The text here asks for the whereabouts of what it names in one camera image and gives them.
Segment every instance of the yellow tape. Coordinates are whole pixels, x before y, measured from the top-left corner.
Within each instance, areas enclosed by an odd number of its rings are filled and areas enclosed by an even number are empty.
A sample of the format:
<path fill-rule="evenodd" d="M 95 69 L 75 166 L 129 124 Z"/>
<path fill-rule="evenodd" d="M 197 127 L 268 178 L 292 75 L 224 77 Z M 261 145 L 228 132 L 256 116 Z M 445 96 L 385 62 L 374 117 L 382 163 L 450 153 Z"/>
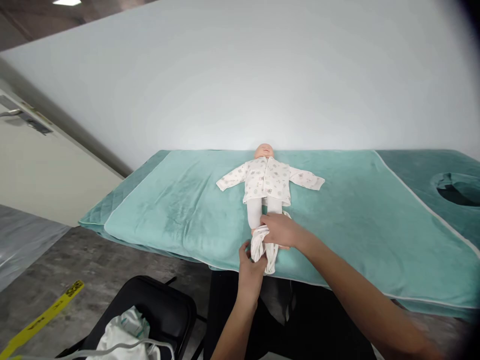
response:
<path fill-rule="evenodd" d="M 38 333 L 50 320 L 56 317 L 72 300 L 80 290 L 84 287 L 84 283 L 80 280 L 76 281 L 60 298 L 50 306 L 42 315 L 36 318 L 30 325 L 20 331 L 12 340 L 8 342 L 7 347 L 0 353 L 0 360 L 7 360 L 7 358 L 14 353 L 14 351 L 24 345 L 36 333 Z M 21 359 L 21 356 L 15 356 L 15 360 Z"/>

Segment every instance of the person's leg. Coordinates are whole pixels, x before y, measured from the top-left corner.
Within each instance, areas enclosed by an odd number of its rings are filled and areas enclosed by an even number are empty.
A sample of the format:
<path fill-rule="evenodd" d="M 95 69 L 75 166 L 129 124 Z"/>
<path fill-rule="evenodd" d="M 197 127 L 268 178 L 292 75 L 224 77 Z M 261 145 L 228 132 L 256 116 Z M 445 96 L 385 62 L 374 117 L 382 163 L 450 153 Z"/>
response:
<path fill-rule="evenodd" d="M 214 353 L 222 330 L 232 312 L 237 298 L 239 274 L 235 271 L 213 271 L 210 282 L 208 317 L 203 348 L 203 358 L 209 360 Z M 282 325 L 269 313 L 262 299 L 253 317 L 245 359 L 260 359 L 270 349 L 282 331 Z"/>
<path fill-rule="evenodd" d="M 250 229 L 256 229 L 260 226 L 260 217 L 262 216 L 262 199 L 250 199 L 246 201 L 246 213 L 248 216 L 248 225 Z"/>
<path fill-rule="evenodd" d="M 281 214 L 282 213 L 282 200 L 267 196 L 267 213 Z"/>
<path fill-rule="evenodd" d="M 372 345 L 348 316 L 333 291 L 292 281 L 294 309 L 290 314 L 284 355 L 291 359 L 375 359 Z"/>

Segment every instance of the doll head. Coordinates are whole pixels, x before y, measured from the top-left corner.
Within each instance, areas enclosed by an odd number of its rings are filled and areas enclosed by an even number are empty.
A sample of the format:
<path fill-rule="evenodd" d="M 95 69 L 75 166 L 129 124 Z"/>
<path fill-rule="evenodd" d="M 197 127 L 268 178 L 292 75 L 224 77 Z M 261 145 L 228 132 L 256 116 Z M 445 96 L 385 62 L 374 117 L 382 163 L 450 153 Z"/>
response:
<path fill-rule="evenodd" d="M 260 144 L 255 150 L 254 159 L 274 157 L 274 149 L 269 144 Z"/>

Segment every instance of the human hand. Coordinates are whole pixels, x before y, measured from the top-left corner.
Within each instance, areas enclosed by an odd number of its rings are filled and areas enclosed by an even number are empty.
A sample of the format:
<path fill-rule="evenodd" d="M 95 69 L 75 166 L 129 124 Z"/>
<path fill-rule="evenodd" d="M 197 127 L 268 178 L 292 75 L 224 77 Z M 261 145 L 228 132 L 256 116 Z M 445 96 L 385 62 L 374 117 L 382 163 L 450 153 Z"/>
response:
<path fill-rule="evenodd" d="M 268 213 L 260 217 L 260 223 L 268 226 L 270 231 L 263 239 L 264 243 L 274 243 L 284 247 L 300 248 L 312 239 L 310 231 L 305 230 L 295 221 L 283 214 Z"/>
<path fill-rule="evenodd" d="M 245 252 L 249 243 L 250 240 L 247 240 L 238 250 L 240 270 L 238 272 L 236 300 L 242 305 L 257 308 L 257 300 L 259 299 L 260 288 L 264 280 L 264 271 L 267 267 L 267 257 L 263 254 L 260 260 L 252 262 L 250 250 Z"/>

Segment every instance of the white baby outfit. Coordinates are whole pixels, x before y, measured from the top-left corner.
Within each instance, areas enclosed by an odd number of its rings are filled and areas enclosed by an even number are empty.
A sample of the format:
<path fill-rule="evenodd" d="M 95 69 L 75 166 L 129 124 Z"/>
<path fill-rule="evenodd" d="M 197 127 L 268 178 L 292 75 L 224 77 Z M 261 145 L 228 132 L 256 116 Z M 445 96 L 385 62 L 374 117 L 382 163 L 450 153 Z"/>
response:
<path fill-rule="evenodd" d="M 273 157 L 259 157 L 232 170 L 216 184 L 220 190 L 225 191 L 245 182 L 244 204 L 250 199 L 265 199 L 263 205 L 267 205 L 268 197 L 272 197 L 281 200 L 283 206 L 290 206 L 289 181 L 307 189 L 319 190 L 325 179 L 310 171 L 279 162 Z"/>
<path fill-rule="evenodd" d="M 268 264 L 265 274 L 275 272 L 279 246 L 272 243 L 263 244 L 269 229 L 266 225 L 260 226 L 262 205 L 267 206 L 268 213 L 281 214 L 282 206 L 291 205 L 290 181 L 307 189 L 319 190 L 325 179 L 315 176 L 310 171 L 299 170 L 279 162 L 273 157 L 259 157 L 240 165 L 216 182 L 222 191 L 245 182 L 243 203 L 247 208 L 248 224 L 251 229 L 256 229 L 251 239 L 251 257 L 257 262 L 266 252 Z"/>

